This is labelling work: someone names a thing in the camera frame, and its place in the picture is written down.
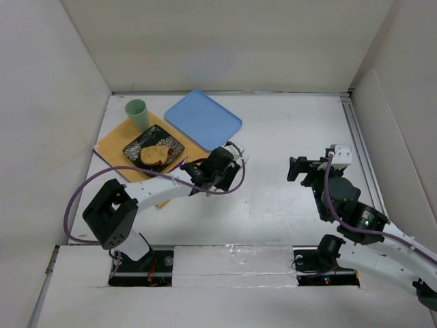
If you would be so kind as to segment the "black floral square plate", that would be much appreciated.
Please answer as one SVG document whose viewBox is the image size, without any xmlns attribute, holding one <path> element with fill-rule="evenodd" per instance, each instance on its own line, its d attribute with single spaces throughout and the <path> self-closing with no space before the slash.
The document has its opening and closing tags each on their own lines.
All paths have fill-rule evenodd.
<svg viewBox="0 0 437 328">
<path fill-rule="evenodd" d="M 166 145 L 170 147 L 170 154 L 166 164 L 159 166 L 148 166 L 140 161 L 142 148 L 155 145 Z M 148 169 L 154 172 L 162 172 L 183 153 L 185 147 L 166 130 L 155 124 L 149 127 L 144 133 L 130 142 L 124 149 L 124 156 L 135 166 L 141 169 Z"/>
</svg>

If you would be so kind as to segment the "blue plastic tray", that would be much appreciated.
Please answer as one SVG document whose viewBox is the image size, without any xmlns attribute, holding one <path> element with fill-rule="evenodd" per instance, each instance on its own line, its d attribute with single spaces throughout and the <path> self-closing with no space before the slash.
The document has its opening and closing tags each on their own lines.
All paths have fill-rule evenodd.
<svg viewBox="0 0 437 328">
<path fill-rule="evenodd" d="M 238 116 L 199 90 L 167 110 L 164 119 L 208 152 L 225 144 L 242 127 Z"/>
</svg>

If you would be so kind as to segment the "green plastic cup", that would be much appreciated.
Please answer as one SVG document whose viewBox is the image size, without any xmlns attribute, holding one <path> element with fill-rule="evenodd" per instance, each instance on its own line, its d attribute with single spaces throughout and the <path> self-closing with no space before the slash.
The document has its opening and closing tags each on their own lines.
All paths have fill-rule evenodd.
<svg viewBox="0 0 437 328">
<path fill-rule="evenodd" d="M 146 103 L 140 99 L 129 101 L 125 106 L 126 115 L 139 131 L 146 131 L 150 127 L 150 120 Z"/>
</svg>

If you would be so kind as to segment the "metal tongs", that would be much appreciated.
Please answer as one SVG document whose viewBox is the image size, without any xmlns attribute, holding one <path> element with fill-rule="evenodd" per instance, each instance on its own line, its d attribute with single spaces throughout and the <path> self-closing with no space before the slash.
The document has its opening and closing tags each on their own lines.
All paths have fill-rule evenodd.
<svg viewBox="0 0 437 328">
<path fill-rule="evenodd" d="M 207 158 L 199 159 L 194 162 L 188 163 L 185 165 L 185 171 L 189 173 L 191 177 L 191 182 L 193 185 L 192 191 L 190 195 L 195 195 L 198 193 L 203 193 L 205 195 L 229 195 L 235 191 L 237 191 L 244 183 L 246 178 L 246 160 L 241 159 L 240 161 L 236 161 L 237 164 L 241 166 L 239 172 L 237 173 L 229 191 L 222 191 L 217 189 L 216 187 L 211 187 L 210 189 L 204 189 L 200 186 L 202 182 L 202 173 L 199 169 L 200 164 Z"/>
</svg>

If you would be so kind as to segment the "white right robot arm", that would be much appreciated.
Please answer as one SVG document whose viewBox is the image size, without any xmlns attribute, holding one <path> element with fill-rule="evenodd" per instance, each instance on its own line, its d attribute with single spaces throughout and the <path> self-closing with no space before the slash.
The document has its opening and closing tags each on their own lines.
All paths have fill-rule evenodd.
<svg viewBox="0 0 437 328">
<path fill-rule="evenodd" d="M 318 160 L 290 158 L 287 181 L 304 174 L 319 218 L 337 224 L 310 256 L 294 255 L 305 280 L 327 285 L 337 269 L 362 271 L 403 288 L 436 310 L 436 253 L 403 233 L 379 210 L 360 202 L 361 190 L 344 177 L 352 162 L 349 145 L 331 145 Z"/>
</svg>

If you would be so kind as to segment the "aluminium frame rail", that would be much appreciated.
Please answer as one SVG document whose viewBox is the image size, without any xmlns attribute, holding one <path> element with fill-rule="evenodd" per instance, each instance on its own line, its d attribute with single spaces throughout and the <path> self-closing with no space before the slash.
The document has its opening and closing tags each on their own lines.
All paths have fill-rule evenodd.
<svg viewBox="0 0 437 328">
<path fill-rule="evenodd" d="M 375 171 L 371 164 L 371 159 L 367 151 L 365 140 L 358 123 L 358 118 L 356 116 L 350 94 L 347 92 L 342 92 L 340 99 L 346 116 L 346 121 L 350 129 L 350 134 L 354 144 L 355 153 L 358 158 L 359 166 L 363 172 L 366 189 L 368 191 L 371 203 L 377 210 L 388 216 L 383 196 L 378 185 Z"/>
</svg>

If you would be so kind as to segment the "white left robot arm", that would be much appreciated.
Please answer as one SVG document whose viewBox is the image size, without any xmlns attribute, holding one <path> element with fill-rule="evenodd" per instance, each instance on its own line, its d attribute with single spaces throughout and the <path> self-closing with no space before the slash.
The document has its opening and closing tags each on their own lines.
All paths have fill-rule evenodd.
<svg viewBox="0 0 437 328">
<path fill-rule="evenodd" d="M 226 195 L 238 172 L 245 171 L 243 151 L 232 143 L 214 149 L 207 158 L 185 163 L 169 174 L 141 182 L 106 181 L 83 211 L 83 219 L 105 250 L 114 250 L 123 263 L 146 267 L 154 250 L 133 229 L 136 216 L 163 202 L 198 193 Z"/>
</svg>

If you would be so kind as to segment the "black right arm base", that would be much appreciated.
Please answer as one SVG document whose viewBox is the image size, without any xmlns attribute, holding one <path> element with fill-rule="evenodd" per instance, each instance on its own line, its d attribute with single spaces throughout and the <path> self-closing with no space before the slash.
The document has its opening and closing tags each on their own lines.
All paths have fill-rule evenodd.
<svg viewBox="0 0 437 328">
<path fill-rule="evenodd" d="M 338 264 L 340 249 L 345 241 L 326 234 L 319 245 L 293 248 L 291 267 L 296 272 L 297 285 L 305 286 L 360 286 L 357 272 Z"/>
</svg>

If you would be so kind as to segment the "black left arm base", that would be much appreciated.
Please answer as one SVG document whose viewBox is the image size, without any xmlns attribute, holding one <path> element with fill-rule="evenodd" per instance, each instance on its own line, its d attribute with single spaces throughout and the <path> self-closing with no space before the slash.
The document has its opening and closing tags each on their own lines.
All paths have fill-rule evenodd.
<svg viewBox="0 0 437 328">
<path fill-rule="evenodd" d="M 132 261 L 126 254 L 110 251 L 113 260 L 108 284 L 112 287 L 171 287 L 174 250 L 154 249 L 145 260 Z"/>
</svg>

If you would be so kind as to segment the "toasted bread slice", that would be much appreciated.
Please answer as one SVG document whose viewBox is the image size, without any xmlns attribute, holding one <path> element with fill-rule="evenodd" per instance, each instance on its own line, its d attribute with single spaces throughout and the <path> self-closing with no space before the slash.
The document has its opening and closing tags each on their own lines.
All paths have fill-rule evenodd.
<svg viewBox="0 0 437 328">
<path fill-rule="evenodd" d="M 140 161 L 144 165 L 159 166 L 167 163 L 170 147 L 166 145 L 148 146 L 141 149 Z"/>
</svg>

